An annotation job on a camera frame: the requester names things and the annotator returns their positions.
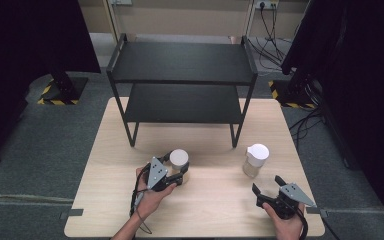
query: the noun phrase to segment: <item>cable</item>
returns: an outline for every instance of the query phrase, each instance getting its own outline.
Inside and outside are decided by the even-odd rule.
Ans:
[[[268,35],[268,38],[266,38],[266,43],[264,44],[264,46],[262,46],[260,44],[258,38],[256,37],[256,41],[257,41],[258,45],[261,47],[261,50],[260,50],[249,39],[248,39],[248,41],[251,43],[251,45],[254,48],[254,50],[260,55],[258,60],[259,60],[260,65],[262,67],[264,67],[266,69],[281,71],[281,69],[280,69],[280,62],[285,57],[285,54],[278,48],[278,45],[277,45],[277,42],[276,42],[277,6],[276,6],[276,4],[272,4],[271,5],[271,7],[273,8],[273,11],[272,11],[273,25],[272,25],[271,31],[269,31],[269,28],[268,28],[267,23],[266,23],[266,21],[264,19],[264,16],[263,16],[263,9],[264,9],[264,7],[265,7],[264,2],[261,2],[260,3],[260,15],[261,15],[261,19],[262,19],[263,24],[264,24],[264,28],[265,28],[265,30],[267,32],[267,35]],[[276,50],[276,54],[275,55],[273,55],[272,53],[268,52],[265,49],[269,41],[275,47],[275,50]],[[278,68],[271,68],[271,67],[264,66],[264,64],[261,61],[261,57],[265,57],[267,60],[272,62]]]
[[[302,232],[301,232],[301,236],[299,237],[299,240],[304,240],[307,237],[307,233],[308,233],[308,223],[307,223],[307,219],[305,219],[305,217],[304,217],[304,213],[299,208],[297,208],[297,209],[293,208],[291,205],[289,205],[283,199],[279,198],[279,200],[282,201],[289,209],[294,211],[294,213],[301,220],[303,228],[302,228]]]
[[[333,237],[335,237],[335,239],[339,240],[339,237],[338,235],[336,235],[336,233],[333,231],[333,229],[329,226],[329,224],[326,222],[326,220],[324,218],[322,218],[322,221],[324,223],[324,225],[329,229],[329,231],[332,233]]]
[[[284,38],[278,38],[278,39],[281,40],[281,41],[287,42],[287,43],[292,43],[292,41],[286,40]]]
[[[294,139],[296,141],[296,149],[297,151],[299,150],[299,140],[303,139],[304,137],[307,136],[307,133],[308,133],[308,130],[312,127],[314,127],[315,125],[317,125],[318,123],[320,123],[322,120],[314,123],[313,125],[311,125],[310,127],[307,126],[307,123],[308,123],[308,120],[311,119],[311,118],[314,118],[314,117],[321,117],[322,114],[319,112],[319,108],[316,108],[314,109],[313,111],[311,111],[306,117],[302,118],[301,120],[299,120],[298,122],[296,122],[295,124],[293,124],[291,127],[289,127],[289,130],[291,131],[294,127],[296,127],[298,124],[298,130],[295,134],[291,134],[291,136],[296,136],[296,138]],[[301,132],[306,132],[304,136],[301,136],[300,137],[300,133]]]
[[[307,94],[308,97],[310,97],[311,101],[316,105],[320,106],[321,100],[319,99],[319,96],[313,92],[309,84],[306,84],[304,87],[304,91]]]
[[[138,193],[142,193],[142,192],[145,192],[147,191],[148,189],[143,189],[143,190],[140,190],[138,191],[138,186],[139,186],[139,181],[140,181],[140,178],[142,177],[142,175],[144,173],[146,173],[147,171],[149,171],[149,168],[151,166],[151,163],[147,163],[145,165],[144,168],[142,168],[142,170],[140,171],[140,173],[138,174],[137,178],[136,178],[136,183],[135,183],[135,188],[133,189],[133,193],[132,193],[132,201],[130,202],[130,212],[129,212],[129,216],[131,217],[134,213],[135,213],[135,202],[136,202],[136,197],[138,195]],[[145,222],[143,221],[142,217],[139,215],[139,212],[137,212],[138,216],[139,216],[139,219],[142,221],[142,223],[144,224],[144,226],[147,228],[148,231],[144,230],[142,227],[139,227],[142,231],[148,233],[148,234],[152,234],[152,231],[148,228],[148,226],[146,226]]]
[[[261,75],[261,74],[258,74],[258,76],[259,76],[259,77],[265,77],[265,76],[268,76],[268,75],[270,75],[270,74],[272,74],[272,72],[265,73],[265,74],[262,74],[262,75]]]

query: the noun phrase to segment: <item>human hand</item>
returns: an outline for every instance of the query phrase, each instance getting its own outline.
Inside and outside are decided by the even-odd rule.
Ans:
[[[139,175],[142,168],[136,169],[136,177]],[[142,200],[139,203],[139,206],[137,207],[136,211],[139,212],[140,217],[143,219],[147,218],[149,215],[151,215],[153,212],[155,212],[160,205],[163,198],[170,195],[171,192],[173,192],[174,188],[176,187],[176,184],[173,183],[170,186],[168,186],[166,189],[160,192],[155,192],[153,190],[146,190],[143,192]],[[146,189],[146,183],[145,183],[145,177],[142,175],[139,179],[138,184],[138,190],[144,190]]]
[[[262,207],[274,223],[278,240],[297,240],[300,238],[303,225],[297,214],[288,220],[284,220],[277,216],[275,210],[268,203],[263,203]],[[303,203],[299,203],[298,208],[304,213]]]

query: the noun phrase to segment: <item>white container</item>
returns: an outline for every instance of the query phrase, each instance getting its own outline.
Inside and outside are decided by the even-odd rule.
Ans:
[[[171,175],[177,174],[180,172],[180,169],[189,162],[189,155],[183,149],[173,150],[170,154],[170,163],[171,163]],[[189,180],[189,171],[190,169],[183,174],[183,184]]]
[[[264,165],[269,157],[269,149],[263,144],[254,144],[247,148],[246,160],[242,169],[249,177],[256,177],[260,168]]]

